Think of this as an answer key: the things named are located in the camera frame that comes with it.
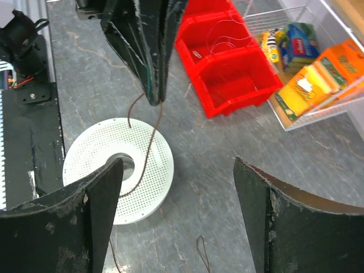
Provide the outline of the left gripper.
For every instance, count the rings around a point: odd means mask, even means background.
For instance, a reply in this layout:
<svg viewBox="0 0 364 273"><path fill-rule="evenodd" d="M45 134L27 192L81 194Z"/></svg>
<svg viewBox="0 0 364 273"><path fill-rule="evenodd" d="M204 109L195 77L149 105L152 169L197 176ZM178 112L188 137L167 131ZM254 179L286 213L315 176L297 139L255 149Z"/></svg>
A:
<svg viewBox="0 0 364 273"><path fill-rule="evenodd" d="M166 98L169 62L187 1L75 0L80 20L101 19L105 38L151 106Z"/></svg>

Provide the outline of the white perforated spool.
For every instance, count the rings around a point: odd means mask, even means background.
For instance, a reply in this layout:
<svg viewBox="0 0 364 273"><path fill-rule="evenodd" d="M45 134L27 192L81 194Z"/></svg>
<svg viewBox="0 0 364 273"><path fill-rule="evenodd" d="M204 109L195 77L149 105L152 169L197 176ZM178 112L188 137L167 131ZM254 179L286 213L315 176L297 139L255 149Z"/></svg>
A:
<svg viewBox="0 0 364 273"><path fill-rule="evenodd" d="M107 193L118 199L114 224L135 223L153 214L166 199L174 176L173 155L164 136L138 119L96 123L69 148L63 184L72 184L110 163L117 171L113 179L120 184Z"/></svg>

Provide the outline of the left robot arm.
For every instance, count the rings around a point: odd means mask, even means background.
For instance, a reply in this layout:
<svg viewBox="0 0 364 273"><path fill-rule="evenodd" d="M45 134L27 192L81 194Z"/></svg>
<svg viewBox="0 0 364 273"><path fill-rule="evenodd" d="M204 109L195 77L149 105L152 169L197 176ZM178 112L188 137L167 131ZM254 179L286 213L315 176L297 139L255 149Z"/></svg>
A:
<svg viewBox="0 0 364 273"><path fill-rule="evenodd" d="M151 106L166 98L169 61L187 1L76 1L79 17L98 19L111 48L139 80ZM22 76L38 77L46 65L36 53L38 32L48 19L33 22L19 10L1 28L1 59Z"/></svg>

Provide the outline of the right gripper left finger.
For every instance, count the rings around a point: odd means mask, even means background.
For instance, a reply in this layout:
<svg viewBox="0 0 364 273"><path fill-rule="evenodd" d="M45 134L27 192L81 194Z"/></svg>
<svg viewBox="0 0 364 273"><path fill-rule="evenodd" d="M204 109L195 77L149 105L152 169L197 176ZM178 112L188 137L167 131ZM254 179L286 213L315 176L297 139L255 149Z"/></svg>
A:
<svg viewBox="0 0 364 273"><path fill-rule="evenodd" d="M1 212L1 272L102 272L120 187L115 164Z"/></svg>

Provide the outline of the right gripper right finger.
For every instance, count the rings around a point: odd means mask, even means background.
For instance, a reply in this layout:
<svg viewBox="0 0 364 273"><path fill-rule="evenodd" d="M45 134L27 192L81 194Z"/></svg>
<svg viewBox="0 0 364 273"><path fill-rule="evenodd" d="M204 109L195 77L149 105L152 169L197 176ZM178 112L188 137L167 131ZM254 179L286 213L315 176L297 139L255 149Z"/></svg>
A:
<svg viewBox="0 0 364 273"><path fill-rule="evenodd" d="M241 158L233 175L256 272L363 271L363 208L306 192Z"/></svg>

